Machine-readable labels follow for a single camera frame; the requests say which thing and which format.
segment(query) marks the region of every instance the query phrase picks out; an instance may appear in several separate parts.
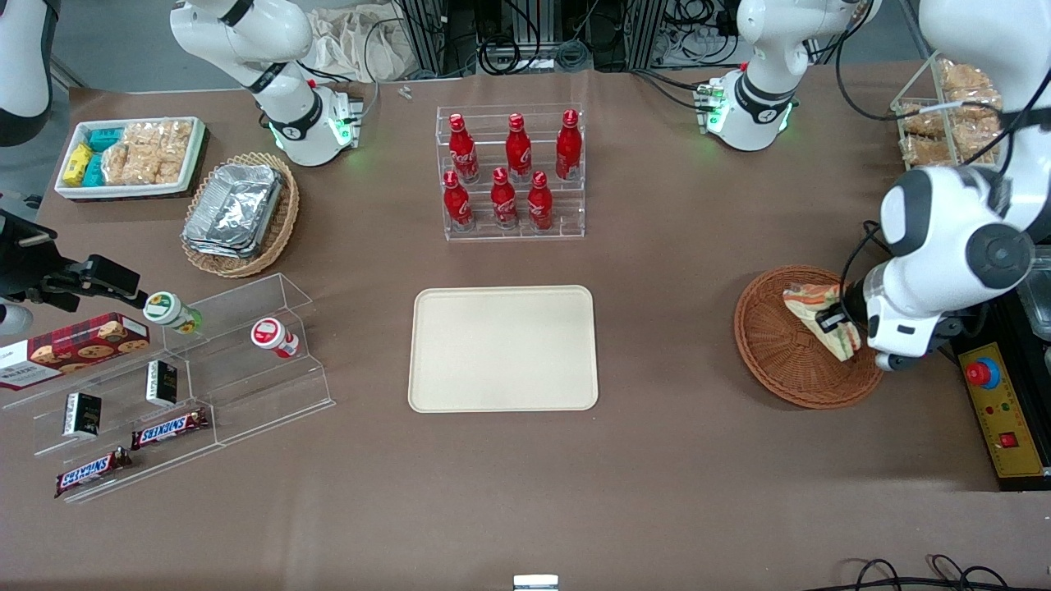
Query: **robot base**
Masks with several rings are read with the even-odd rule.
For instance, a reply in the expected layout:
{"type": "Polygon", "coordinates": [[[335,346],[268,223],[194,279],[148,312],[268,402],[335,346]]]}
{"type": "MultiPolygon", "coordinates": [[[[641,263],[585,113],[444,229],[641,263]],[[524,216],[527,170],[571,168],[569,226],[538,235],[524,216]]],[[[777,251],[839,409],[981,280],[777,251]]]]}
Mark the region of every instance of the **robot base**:
{"type": "Polygon", "coordinates": [[[350,102],[347,95],[318,86],[314,89],[322,99],[322,117],[307,130],[302,140],[288,140],[270,126],[277,147],[289,160],[301,166],[321,166],[347,148],[357,147],[362,130],[362,102],[350,102]]]}
{"type": "Polygon", "coordinates": [[[694,104],[700,109],[697,122],[702,134],[718,136],[733,148],[756,151],[772,144],[778,134],[788,125],[791,104],[780,115],[774,109],[763,111],[760,118],[769,113],[770,119],[766,123],[756,123],[736,96],[735,87],[742,74],[740,69],[735,69],[699,86],[694,90],[694,104]]]}

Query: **brown wicker tray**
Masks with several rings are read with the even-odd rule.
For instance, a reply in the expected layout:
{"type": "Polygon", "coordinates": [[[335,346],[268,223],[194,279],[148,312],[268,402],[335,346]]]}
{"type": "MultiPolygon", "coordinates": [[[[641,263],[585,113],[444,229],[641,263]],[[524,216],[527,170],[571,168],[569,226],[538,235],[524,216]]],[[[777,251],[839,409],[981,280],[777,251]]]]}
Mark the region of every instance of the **brown wicker tray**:
{"type": "Polygon", "coordinates": [[[832,285],[839,276],[806,265],[788,265],[756,278],[734,312],[734,338],[751,373],[766,389],[806,408],[857,404],[880,384],[875,351],[862,346],[846,362],[836,359],[784,304],[791,283],[832,285]]]}
{"type": "MultiPolygon", "coordinates": [[[[220,277],[238,279],[255,274],[269,267],[277,260],[285,246],[288,245],[288,240],[292,236],[292,227],[295,225],[295,217],[300,212],[300,189],[295,185],[295,179],[292,178],[292,171],[289,170],[288,165],[269,154],[250,152],[234,156],[224,164],[246,164],[250,166],[263,164],[271,166],[281,171],[285,181],[279,196],[281,201],[277,202],[273,217],[270,218],[270,226],[267,228],[266,238],[263,239],[263,250],[257,257],[253,259],[217,257],[191,250],[183,244],[183,251],[186,252],[186,257],[194,267],[220,277]]],[[[208,172],[208,177],[198,185],[198,189],[193,193],[193,201],[190,202],[189,208],[186,211],[186,220],[190,219],[193,209],[201,201],[201,193],[204,192],[204,187],[218,169],[219,166],[213,168],[211,172],[208,172]]]]}

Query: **yellow control panel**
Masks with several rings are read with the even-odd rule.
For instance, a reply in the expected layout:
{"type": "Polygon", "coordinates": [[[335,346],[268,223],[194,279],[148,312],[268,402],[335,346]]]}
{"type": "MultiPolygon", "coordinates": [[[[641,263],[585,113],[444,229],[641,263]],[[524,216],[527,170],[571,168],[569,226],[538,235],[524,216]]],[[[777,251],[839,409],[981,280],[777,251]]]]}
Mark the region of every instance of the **yellow control panel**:
{"type": "Polygon", "coordinates": [[[996,474],[1002,478],[1043,476],[1044,465],[1018,408],[1000,347],[990,343],[968,351],[960,355],[960,365],[996,474]]]}

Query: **beige tray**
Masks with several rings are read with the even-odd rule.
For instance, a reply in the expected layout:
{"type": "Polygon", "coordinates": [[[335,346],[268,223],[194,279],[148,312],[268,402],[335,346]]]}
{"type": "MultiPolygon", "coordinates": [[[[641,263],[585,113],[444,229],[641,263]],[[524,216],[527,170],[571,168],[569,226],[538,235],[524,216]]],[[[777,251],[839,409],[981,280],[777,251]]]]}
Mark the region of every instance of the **beige tray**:
{"type": "Polygon", "coordinates": [[[426,289],[416,297],[416,412],[586,410],[598,401],[595,314],[579,285],[426,289]]]}

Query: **red bottle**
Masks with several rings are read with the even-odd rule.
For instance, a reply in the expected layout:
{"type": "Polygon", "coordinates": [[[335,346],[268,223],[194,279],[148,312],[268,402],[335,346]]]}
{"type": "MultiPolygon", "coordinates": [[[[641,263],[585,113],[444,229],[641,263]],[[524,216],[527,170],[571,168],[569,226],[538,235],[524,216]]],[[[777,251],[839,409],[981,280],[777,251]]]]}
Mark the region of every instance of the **red bottle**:
{"type": "Polygon", "coordinates": [[[452,152],[456,172],[466,184],[478,182],[478,151],[474,147],[474,138],[463,123],[463,116],[456,113],[450,115],[449,128],[453,131],[449,138],[449,151],[452,152]]]}
{"type": "Polygon", "coordinates": [[[449,170],[442,181],[446,185],[446,210],[449,211],[453,231],[466,232],[474,229],[474,212],[468,203],[467,189],[460,186],[456,172],[449,170]]]}
{"type": "Polygon", "coordinates": [[[496,215],[496,225],[502,230],[513,230],[518,227],[518,211],[515,209],[515,187],[508,182],[508,170],[497,166],[493,170],[493,190],[489,193],[493,200],[493,213],[496,215]]]}
{"type": "Polygon", "coordinates": [[[555,142],[555,175],[563,181],[580,180],[580,151],[583,148],[583,138],[580,137],[580,129],[577,123],[580,122],[580,114],[574,109],[569,109],[562,114],[562,130],[558,133],[558,140],[555,142]]]}
{"type": "Polygon", "coordinates": [[[529,221],[536,231],[551,229],[553,222],[551,189],[548,176],[541,170],[533,172],[533,188],[529,191],[529,221]]]}
{"type": "Polygon", "coordinates": [[[513,113],[508,118],[508,167],[511,168],[511,182],[518,185],[528,183],[533,171],[533,146],[526,135],[526,119],[520,113],[513,113]]]}

